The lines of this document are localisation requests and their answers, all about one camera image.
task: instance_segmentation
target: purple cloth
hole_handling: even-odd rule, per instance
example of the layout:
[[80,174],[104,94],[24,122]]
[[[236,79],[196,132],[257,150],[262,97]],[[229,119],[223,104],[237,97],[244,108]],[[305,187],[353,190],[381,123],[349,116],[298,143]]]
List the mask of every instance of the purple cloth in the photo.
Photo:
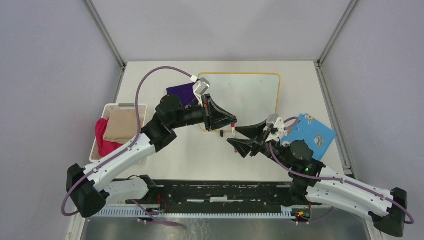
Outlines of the purple cloth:
[[193,105],[197,105],[198,101],[195,97],[195,94],[193,93],[193,85],[194,85],[194,82],[184,84],[184,85],[179,85],[179,86],[168,87],[166,89],[166,92],[169,95],[170,94],[177,95],[179,99],[181,100],[181,104],[183,107],[186,107],[187,105],[192,104],[192,102],[193,102]]

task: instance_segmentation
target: blue book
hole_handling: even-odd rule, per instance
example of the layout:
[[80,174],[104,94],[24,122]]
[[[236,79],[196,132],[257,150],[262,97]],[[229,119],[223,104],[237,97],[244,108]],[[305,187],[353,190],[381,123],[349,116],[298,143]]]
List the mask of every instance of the blue book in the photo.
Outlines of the blue book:
[[296,140],[304,140],[313,151],[313,158],[321,161],[335,137],[335,131],[311,115],[301,114],[299,116],[299,123],[286,132],[285,136],[281,138],[280,143],[286,145]]

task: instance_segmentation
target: red cloth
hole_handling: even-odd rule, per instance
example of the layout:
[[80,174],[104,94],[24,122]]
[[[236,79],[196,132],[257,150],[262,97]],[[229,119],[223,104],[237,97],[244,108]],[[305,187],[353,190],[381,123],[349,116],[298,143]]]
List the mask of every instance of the red cloth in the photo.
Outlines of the red cloth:
[[100,154],[100,156],[102,157],[106,157],[108,154],[122,146],[122,144],[119,144],[117,142],[103,140],[103,135],[106,132],[106,126],[108,125],[108,121],[109,120],[100,118],[94,127],[95,138],[97,140],[98,146],[98,154]]

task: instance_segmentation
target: gray floor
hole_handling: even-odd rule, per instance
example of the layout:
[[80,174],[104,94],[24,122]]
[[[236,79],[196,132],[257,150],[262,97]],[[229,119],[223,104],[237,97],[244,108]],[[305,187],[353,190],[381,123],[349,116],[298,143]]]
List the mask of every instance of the gray floor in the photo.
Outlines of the gray floor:
[[[313,219],[328,209],[313,209]],[[134,218],[92,217],[86,220],[81,240],[369,240],[365,222],[335,210],[323,222],[296,226],[285,219],[173,218],[186,227],[137,222]]]

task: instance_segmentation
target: marker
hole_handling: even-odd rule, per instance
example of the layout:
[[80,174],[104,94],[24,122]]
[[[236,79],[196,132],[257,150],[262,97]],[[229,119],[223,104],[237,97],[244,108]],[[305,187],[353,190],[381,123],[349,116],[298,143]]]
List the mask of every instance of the marker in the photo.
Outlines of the marker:
[[232,137],[235,139],[236,138],[236,124],[235,123],[231,124],[231,131],[232,131]]

